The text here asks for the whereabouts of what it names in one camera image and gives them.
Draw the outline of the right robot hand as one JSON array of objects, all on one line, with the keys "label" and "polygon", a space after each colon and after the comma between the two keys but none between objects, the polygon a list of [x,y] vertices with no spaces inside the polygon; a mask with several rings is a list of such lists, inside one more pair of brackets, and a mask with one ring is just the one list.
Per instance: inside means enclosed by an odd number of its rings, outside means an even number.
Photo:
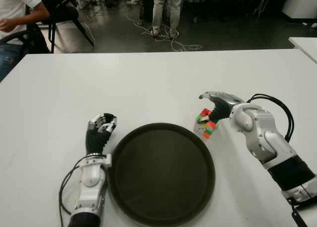
[{"label": "right robot hand", "polygon": [[232,108],[245,101],[235,95],[219,91],[207,91],[199,95],[199,99],[206,98],[214,104],[214,108],[209,115],[200,118],[197,123],[205,124],[209,121],[216,121],[229,118]]}]

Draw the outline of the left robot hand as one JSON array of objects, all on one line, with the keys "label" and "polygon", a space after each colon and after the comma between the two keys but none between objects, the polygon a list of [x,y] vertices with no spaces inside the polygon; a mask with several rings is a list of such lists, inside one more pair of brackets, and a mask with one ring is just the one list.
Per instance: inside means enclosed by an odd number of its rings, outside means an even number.
[{"label": "left robot hand", "polygon": [[117,117],[109,113],[99,114],[90,120],[85,139],[86,154],[102,154],[116,125]]}]

